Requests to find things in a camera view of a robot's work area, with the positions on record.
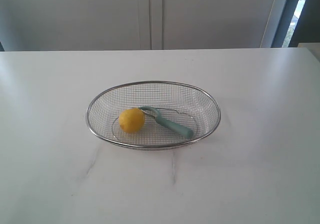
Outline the white cabinet doors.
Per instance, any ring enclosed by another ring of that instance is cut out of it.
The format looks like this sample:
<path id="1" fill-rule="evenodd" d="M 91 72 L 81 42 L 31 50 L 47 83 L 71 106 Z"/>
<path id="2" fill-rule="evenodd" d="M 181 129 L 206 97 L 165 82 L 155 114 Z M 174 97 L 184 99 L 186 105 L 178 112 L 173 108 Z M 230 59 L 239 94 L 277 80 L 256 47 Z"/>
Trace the white cabinet doors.
<path id="1" fill-rule="evenodd" d="M 6 51 L 270 47 L 286 0 L 0 0 Z"/>

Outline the yellow lemon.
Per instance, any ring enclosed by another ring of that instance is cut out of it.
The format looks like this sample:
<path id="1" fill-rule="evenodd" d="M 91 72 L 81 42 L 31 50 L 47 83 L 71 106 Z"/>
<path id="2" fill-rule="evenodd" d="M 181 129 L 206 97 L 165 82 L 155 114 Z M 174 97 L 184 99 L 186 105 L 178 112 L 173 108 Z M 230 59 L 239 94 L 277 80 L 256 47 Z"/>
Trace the yellow lemon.
<path id="1" fill-rule="evenodd" d="M 138 108 L 123 111 L 118 118 L 121 129 L 126 133 L 138 132 L 145 124 L 145 115 Z"/>

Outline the green handled peeler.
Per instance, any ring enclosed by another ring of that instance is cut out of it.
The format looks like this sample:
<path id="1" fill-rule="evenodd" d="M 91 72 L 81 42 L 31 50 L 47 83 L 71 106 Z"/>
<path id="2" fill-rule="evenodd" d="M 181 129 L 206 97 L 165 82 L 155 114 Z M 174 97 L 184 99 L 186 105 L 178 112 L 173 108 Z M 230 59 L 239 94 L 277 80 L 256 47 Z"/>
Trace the green handled peeler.
<path id="1" fill-rule="evenodd" d="M 194 132 L 192 129 L 164 118 L 161 112 L 156 108 L 150 106 L 142 106 L 139 109 L 142 112 L 144 112 L 147 116 L 150 116 L 153 119 L 155 119 L 155 121 L 158 124 L 177 134 L 180 134 L 184 138 L 190 139 L 194 136 Z"/>

